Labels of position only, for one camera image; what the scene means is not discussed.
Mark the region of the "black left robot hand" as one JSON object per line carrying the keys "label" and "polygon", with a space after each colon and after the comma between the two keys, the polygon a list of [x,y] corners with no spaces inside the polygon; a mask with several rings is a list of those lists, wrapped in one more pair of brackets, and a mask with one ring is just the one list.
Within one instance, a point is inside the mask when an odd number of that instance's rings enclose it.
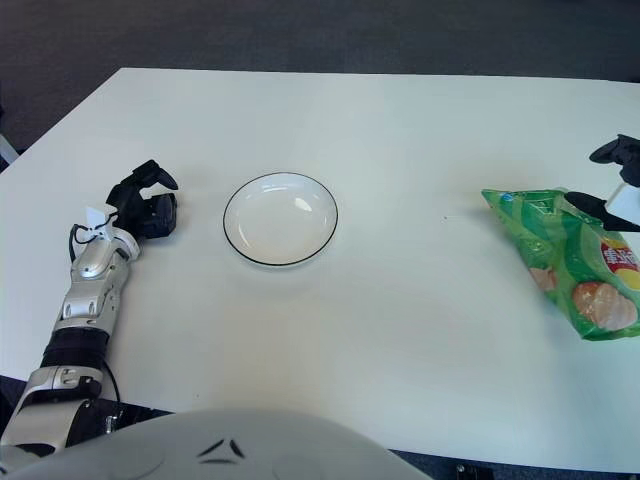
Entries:
{"label": "black left robot hand", "polygon": [[106,200],[114,207],[117,219],[113,225],[134,238],[163,238],[176,227],[177,200],[175,194],[163,193],[143,198],[141,191],[156,183],[174,191],[178,185],[173,177],[154,160],[148,160],[132,174],[115,185]]}

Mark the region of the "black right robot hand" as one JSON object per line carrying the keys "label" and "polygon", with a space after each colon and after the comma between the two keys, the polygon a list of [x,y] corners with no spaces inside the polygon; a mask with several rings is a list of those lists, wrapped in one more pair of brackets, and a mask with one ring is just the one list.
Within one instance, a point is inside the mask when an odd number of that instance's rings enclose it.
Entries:
{"label": "black right robot hand", "polygon": [[622,182],[608,199],[571,191],[565,199],[581,212],[597,219],[602,228],[614,232],[639,232],[639,140],[619,134],[589,155],[596,164],[620,167]]}

